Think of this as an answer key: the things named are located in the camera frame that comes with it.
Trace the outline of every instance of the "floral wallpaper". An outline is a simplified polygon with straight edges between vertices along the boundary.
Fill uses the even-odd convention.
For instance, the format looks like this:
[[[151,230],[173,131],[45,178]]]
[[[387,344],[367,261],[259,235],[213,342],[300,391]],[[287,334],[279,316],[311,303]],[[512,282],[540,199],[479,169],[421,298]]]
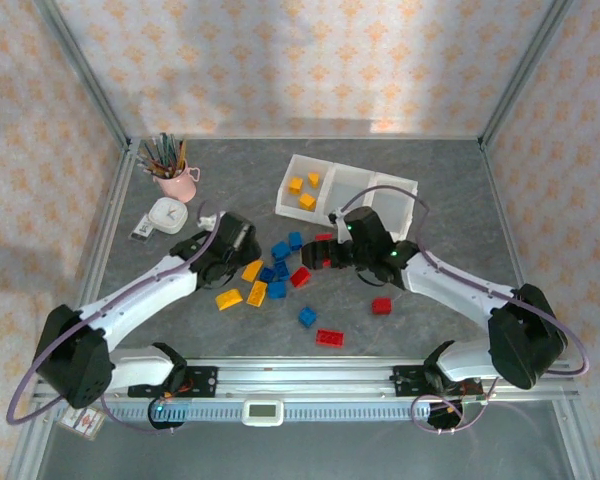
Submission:
[[[529,280],[589,349],[600,451],[600,0],[573,4],[490,156]]]
[[[58,0],[128,136],[471,137],[550,0]]]
[[[0,479],[7,404],[47,313],[75,302],[118,156],[33,2],[0,0]]]

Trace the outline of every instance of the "red lego brick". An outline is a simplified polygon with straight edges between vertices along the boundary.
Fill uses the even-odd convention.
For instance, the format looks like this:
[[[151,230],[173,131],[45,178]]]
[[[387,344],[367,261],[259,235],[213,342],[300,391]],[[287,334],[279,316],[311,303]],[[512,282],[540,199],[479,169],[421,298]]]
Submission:
[[[291,283],[293,283],[294,287],[298,288],[307,283],[310,278],[311,274],[309,273],[309,270],[307,270],[307,267],[300,267],[293,275],[291,275]]]
[[[316,345],[323,347],[342,348],[344,347],[344,333],[335,330],[319,329],[316,333]]]
[[[391,313],[391,299],[378,297],[371,304],[371,310],[376,315],[388,315]]]

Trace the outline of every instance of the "purple cable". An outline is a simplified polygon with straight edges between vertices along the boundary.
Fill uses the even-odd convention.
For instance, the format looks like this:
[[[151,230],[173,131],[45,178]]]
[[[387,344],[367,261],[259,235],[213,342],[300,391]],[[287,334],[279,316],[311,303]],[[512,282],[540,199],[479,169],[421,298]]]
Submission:
[[[420,197],[418,197],[417,195],[414,195],[413,193],[408,192],[404,188],[394,187],[393,185],[377,185],[375,187],[365,188],[357,195],[354,195],[354,197],[351,200],[349,200],[344,207],[342,207],[342,212],[348,210],[349,207],[353,204],[353,202],[355,202],[357,199],[359,199],[366,193],[371,192],[373,190],[395,190],[396,192],[404,193],[405,195],[413,198],[416,202],[418,202],[420,205],[422,205],[422,207],[424,208],[424,215],[422,215],[422,219],[420,220],[420,223],[418,223],[418,225],[415,228],[416,244],[418,245],[418,249],[420,250],[420,253],[422,253],[422,256],[425,258],[425,260],[427,262],[429,262],[429,264],[431,266],[435,267],[435,269],[437,271],[442,272],[443,274],[447,275],[448,277],[451,277],[460,283],[464,283],[465,285],[468,285],[480,292],[487,293],[487,294],[494,296],[496,298],[499,298],[501,300],[506,300],[508,302],[511,302],[520,308],[524,308],[525,310],[527,310],[531,313],[534,313],[535,315],[538,315],[540,318],[542,318],[543,320],[546,320],[551,325],[553,325],[554,327],[558,328],[559,330],[566,333],[569,337],[571,337],[571,339],[575,343],[576,348],[578,349],[578,351],[580,352],[580,355],[582,357],[582,366],[580,366],[580,368],[577,368],[575,370],[547,370],[547,373],[550,373],[552,375],[565,376],[565,377],[571,377],[571,376],[577,377],[580,375],[584,375],[585,373],[587,373],[589,371],[589,356],[587,355],[587,349],[585,348],[584,344],[580,341],[578,336],[569,327],[564,325],[558,319],[552,317],[551,315],[549,315],[546,312],[543,312],[539,308],[534,307],[533,305],[529,305],[527,303],[524,303],[524,302],[518,300],[517,298],[513,297],[512,295],[507,295],[507,294],[497,292],[495,290],[490,290],[489,288],[483,287],[482,285],[474,282],[473,280],[469,280],[468,278],[465,278],[462,275],[458,275],[457,273],[451,272],[451,271],[447,270],[446,268],[438,265],[436,263],[436,261],[433,260],[433,258],[431,258],[431,256],[427,253],[427,249],[420,237],[422,227],[424,226],[424,222],[427,219],[427,215],[429,215],[430,208],[429,208],[429,205],[427,205],[427,203],[424,200],[422,200]]]
[[[491,398],[491,395],[493,394],[493,391],[496,389],[496,384],[498,383],[498,379],[494,378],[493,379],[493,383],[491,384],[491,388],[489,389],[489,391],[487,392],[487,404],[489,402],[489,399]],[[457,409],[457,407],[451,403],[449,400],[447,400],[446,398],[443,398],[439,395],[430,395],[430,394],[424,394],[424,395],[420,395],[418,397],[415,398],[415,400],[411,403],[411,419],[413,420],[413,423],[415,424],[416,427],[418,427],[420,430],[427,432],[427,433],[435,433],[436,435],[440,435],[443,433],[450,433],[450,434],[454,434],[456,432],[461,432],[462,430],[466,430],[470,427],[472,427],[473,425],[476,424],[476,422],[478,420],[480,420],[480,418],[482,418],[482,415],[484,415],[484,411],[487,409],[487,406],[483,406],[482,409],[480,410],[480,412],[478,412],[478,415],[476,415],[476,417],[471,420],[469,423],[467,423],[466,425],[462,425],[458,428],[451,428],[448,430],[443,430],[443,429],[438,429],[438,430],[432,430],[431,428],[427,428],[424,427],[422,425],[420,425],[418,422],[416,422],[416,403],[419,402],[420,400],[423,400],[425,398],[435,398],[437,400],[440,400],[442,403],[444,403],[446,406],[448,406],[449,408],[451,408],[453,410],[453,412],[458,415],[458,417],[460,417],[460,422],[462,423],[462,421],[464,420],[464,415],[462,413],[460,413],[460,411]]]
[[[199,218],[199,215],[200,215],[200,212],[202,210],[202,206],[204,205],[204,203],[205,202],[202,202],[202,204],[200,205],[200,208],[198,209],[198,218]],[[211,234],[207,237],[207,240],[204,242],[204,244],[202,245],[200,250],[198,250],[189,260],[182,263],[181,265],[178,265],[177,267],[173,267],[169,270],[165,270],[164,272],[161,272],[160,274],[156,275],[155,277],[145,278],[141,282],[138,282],[135,285],[132,285],[127,290],[125,290],[120,295],[118,295],[116,298],[112,299],[109,303],[104,305],[100,310],[93,313],[92,315],[90,315],[86,319],[82,320],[81,322],[75,324],[73,327],[71,327],[66,332],[64,332],[62,335],[60,335],[58,338],[56,338],[53,342],[51,342],[49,344],[49,346],[47,346],[47,348],[45,348],[40,353],[40,355],[38,355],[33,360],[31,367],[29,367],[29,370],[27,370],[27,372],[24,374],[24,376],[22,377],[22,380],[20,380],[20,383],[16,387],[16,390],[13,393],[13,396],[11,397],[11,401],[9,402],[9,408],[7,409],[7,423],[9,425],[21,425],[23,423],[28,422],[29,420],[33,420],[35,417],[46,412],[51,407],[56,405],[60,400],[62,400],[62,397],[58,396],[57,398],[51,400],[49,403],[40,407],[36,411],[34,411],[28,415],[25,415],[24,417],[15,418],[16,407],[18,406],[18,402],[20,402],[20,398],[22,397],[22,393],[24,392],[24,389],[26,388],[27,384],[29,383],[29,381],[31,380],[33,375],[36,373],[36,370],[38,370],[38,368],[40,368],[40,365],[42,365],[42,363],[47,358],[49,358],[49,356],[51,356],[51,354],[54,352],[54,350],[56,348],[58,348],[65,340],[67,340],[69,337],[71,337],[74,333],[76,333],[78,330],[80,330],[82,327],[86,327],[91,322],[94,322],[98,318],[101,318],[104,314],[106,314],[108,311],[113,309],[116,305],[120,304],[122,301],[124,301],[130,295],[133,295],[134,293],[136,293],[138,290],[141,290],[145,286],[150,285],[154,282],[159,282],[163,278],[165,278],[169,275],[172,275],[181,270],[185,270],[186,268],[189,268],[189,265],[191,265],[193,262],[195,262],[198,258],[200,258],[202,256],[202,254],[204,254],[207,251],[207,249],[211,245],[211,242],[217,235],[218,229],[220,227],[220,210],[218,210],[218,213],[216,215],[217,215],[217,219],[213,226],[213,230],[211,231]]]

